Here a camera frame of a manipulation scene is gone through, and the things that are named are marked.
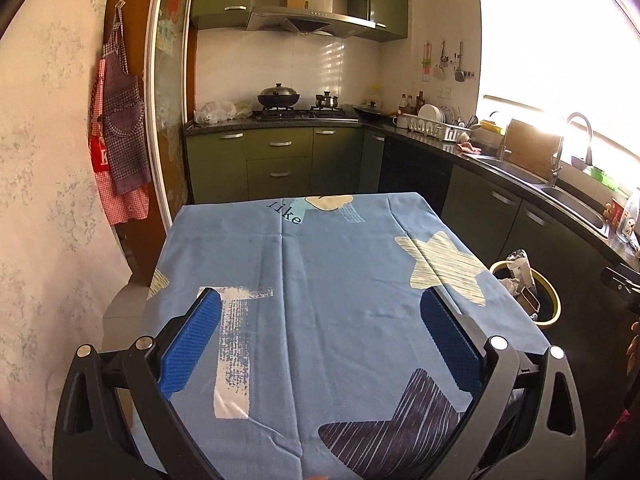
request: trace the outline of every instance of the clear dish soap bottle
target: clear dish soap bottle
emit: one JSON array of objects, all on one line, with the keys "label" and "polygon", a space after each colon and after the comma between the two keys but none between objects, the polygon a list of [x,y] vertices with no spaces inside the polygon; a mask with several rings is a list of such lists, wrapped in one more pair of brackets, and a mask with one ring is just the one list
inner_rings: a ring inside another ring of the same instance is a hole
[{"label": "clear dish soap bottle", "polygon": [[640,187],[626,201],[625,210],[622,212],[620,224],[618,225],[618,238],[625,244],[629,242],[631,235],[638,221],[638,212],[640,211]]}]

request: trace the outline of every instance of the drawer handle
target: drawer handle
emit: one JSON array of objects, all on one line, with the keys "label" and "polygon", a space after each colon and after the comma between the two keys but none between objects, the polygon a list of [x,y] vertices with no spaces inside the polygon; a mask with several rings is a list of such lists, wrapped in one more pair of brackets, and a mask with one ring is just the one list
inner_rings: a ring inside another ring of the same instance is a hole
[{"label": "drawer handle", "polygon": [[531,218],[536,224],[545,226],[546,222],[539,216],[534,215],[531,211],[527,211],[527,216]]},{"label": "drawer handle", "polygon": [[495,191],[491,192],[491,196],[493,196],[496,200],[499,200],[503,204],[510,205],[512,207],[516,205],[515,201],[509,200],[507,197],[502,196],[501,194],[496,193]]}]

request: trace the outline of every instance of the blue gripper pad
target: blue gripper pad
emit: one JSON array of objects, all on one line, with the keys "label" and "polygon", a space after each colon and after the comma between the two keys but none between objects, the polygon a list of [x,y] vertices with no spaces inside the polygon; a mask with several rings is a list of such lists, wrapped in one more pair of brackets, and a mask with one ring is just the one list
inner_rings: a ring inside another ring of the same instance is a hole
[{"label": "blue gripper pad", "polygon": [[164,352],[158,387],[167,400],[187,385],[221,316],[222,298],[210,290]]},{"label": "blue gripper pad", "polygon": [[482,390],[482,358],[430,288],[422,294],[420,316],[458,387],[477,399]]}]

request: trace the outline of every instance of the silver screw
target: silver screw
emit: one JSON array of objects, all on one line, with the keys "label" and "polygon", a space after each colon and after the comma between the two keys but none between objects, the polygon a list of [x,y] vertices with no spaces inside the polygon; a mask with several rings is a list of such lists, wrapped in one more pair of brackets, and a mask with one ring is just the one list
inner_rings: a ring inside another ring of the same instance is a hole
[{"label": "silver screw", "polygon": [[552,346],[549,352],[556,359],[562,359],[564,357],[564,350],[562,350],[559,346]]},{"label": "silver screw", "polygon": [[148,335],[144,335],[136,341],[136,348],[138,350],[149,350],[153,343],[153,339],[151,339]]},{"label": "silver screw", "polygon": [[509,344],[507,343],[507,340],[503,337],[500,337],[499,335],[495,335],[493,336],[489,342],[491,343],[491,346],[494,347],[496,350],[506,350],[507,346],[509,346]]},{"label": "silver screw", "polygon": [[78,349],[78,357],[87,357],[91,353],[91,347],[89,345],[82,345]]}]

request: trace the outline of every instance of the apron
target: apron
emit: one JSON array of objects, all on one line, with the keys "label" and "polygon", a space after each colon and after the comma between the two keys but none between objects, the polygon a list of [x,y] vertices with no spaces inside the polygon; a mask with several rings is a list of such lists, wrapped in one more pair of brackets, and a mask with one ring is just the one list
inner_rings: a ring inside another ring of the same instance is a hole
[{"label": "apron", "polygon": [[149,211],[149,194],[146,186],[122,195],[116,193],[102,130],[105,66],[106,60],[102,57],[98,62],[91,97],[89,151],[102,208],[109,224],[116,225],[130,219],[145,219]]},{"label": "apron", "polygon": [[145,104],[138,78],[129,75],[122,28],[116,6],[109,40],[102,48],[104,103],[102,127],[116,195],[151,182],[145,139]]}]

